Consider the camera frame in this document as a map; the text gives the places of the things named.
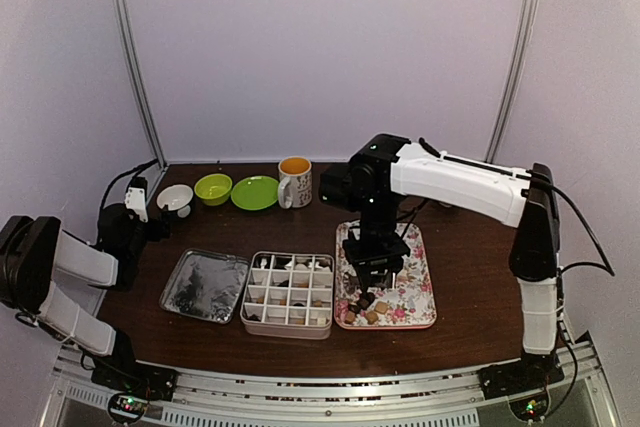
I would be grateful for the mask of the pink bunny tin lid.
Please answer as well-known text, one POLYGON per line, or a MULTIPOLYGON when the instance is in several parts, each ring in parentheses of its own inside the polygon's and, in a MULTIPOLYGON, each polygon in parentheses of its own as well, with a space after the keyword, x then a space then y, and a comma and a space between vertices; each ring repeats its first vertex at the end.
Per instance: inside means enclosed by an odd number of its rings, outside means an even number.
POLYGON ((187 249, 160 296, 171 313, 215 324, 228 324, 243 293, 249 261, 235 255, 187 249))

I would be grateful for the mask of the pink tin box with dividers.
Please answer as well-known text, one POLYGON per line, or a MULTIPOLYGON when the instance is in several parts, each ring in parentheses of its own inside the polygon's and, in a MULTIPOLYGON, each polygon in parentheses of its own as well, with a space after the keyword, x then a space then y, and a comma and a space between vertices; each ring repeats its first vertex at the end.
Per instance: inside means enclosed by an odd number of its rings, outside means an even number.
POLYGON ((330 336, 333 323, 334 259, 327 254, 283 253, 259 251, 254 254, 239 309, 245 330, 257 336, 279 337, 300 340, 324 340, 330 336), (270 269, 260 267, 261 259, 273 257, 270 269), (295 270, 297 263, 307 264, 308 271, 295 270), (277 284, 290 281, 289 288, 277 284), (264 296, 264 304, 256 299, 264 296), (288 305, 279 305, 287 299, 288 305), (315 300, 323 306, 313 307, 315 300), (304 302, 306 307, 293 307, 294 302, 304 302), (260 322, 251 322, 250 315, 258 315, 260 322), (326 325, 317 325, 317 319, 325 317, 326 325), (303 318, 304 325, 292 323, 294 318, 303 318))

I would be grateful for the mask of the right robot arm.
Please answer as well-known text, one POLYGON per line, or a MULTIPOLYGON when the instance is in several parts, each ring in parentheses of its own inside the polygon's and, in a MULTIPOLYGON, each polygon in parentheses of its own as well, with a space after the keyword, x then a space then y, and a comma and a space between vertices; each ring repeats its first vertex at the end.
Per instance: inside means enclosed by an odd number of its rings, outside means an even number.
POLYGON ((559 215, 550 169, 495 166, 439 151, 424 139, 378 134, 320 176, 325 204, 359 214, 359 234, 342 247, 363 293, 401 269, 410 249, 397 232, 398 208, 420 197, 473 211, 516 230, 509 269, 520 286, 527 355, 513 366, 519 387, 551 371, 559 309, 559 215))

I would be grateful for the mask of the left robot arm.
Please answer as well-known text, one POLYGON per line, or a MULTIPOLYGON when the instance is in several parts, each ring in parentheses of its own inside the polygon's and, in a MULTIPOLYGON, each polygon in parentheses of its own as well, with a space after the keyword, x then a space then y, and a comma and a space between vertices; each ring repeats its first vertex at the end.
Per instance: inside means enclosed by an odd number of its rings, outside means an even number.
POLYGON ((166 215, 144 220, 122 203, 100 213, 95 245, 64 229, 57 217, 11 216, 1 227, 1 303, 19 320, 108 357, 106 376, 121 390, 133 391, 143 383, 144 371, 120 352, 128 349, 127 336, 89 313, 57 280, 66 276, 100 290, 129 291, 146 245, 169 235, 166 215))

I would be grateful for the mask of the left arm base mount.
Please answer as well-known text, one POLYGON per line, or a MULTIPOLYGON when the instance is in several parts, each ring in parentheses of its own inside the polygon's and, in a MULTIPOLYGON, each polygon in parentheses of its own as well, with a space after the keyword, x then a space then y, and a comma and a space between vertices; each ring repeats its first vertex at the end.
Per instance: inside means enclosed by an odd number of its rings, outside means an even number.
POLYGON ((132 341, 124 332, 116 331, 109 355, 90 353, 89 357, 94 364, 92 382, 114 391, 106 410, 117 424, 130 426, 142 419, 152 402, 173 399, 177 371, 138 361, 132 341))

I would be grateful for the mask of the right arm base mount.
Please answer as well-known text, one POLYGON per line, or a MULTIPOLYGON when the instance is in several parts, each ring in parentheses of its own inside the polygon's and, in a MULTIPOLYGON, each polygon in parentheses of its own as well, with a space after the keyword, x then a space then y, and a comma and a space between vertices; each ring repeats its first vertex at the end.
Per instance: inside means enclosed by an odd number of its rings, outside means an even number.
POLYGON ((485 400, 506 399, 512 415, 531 424, 551 411, 549 387, 562 381, 564 373, 555 353, 523 353, 518 360, 481 368, 478 379, 485 400))

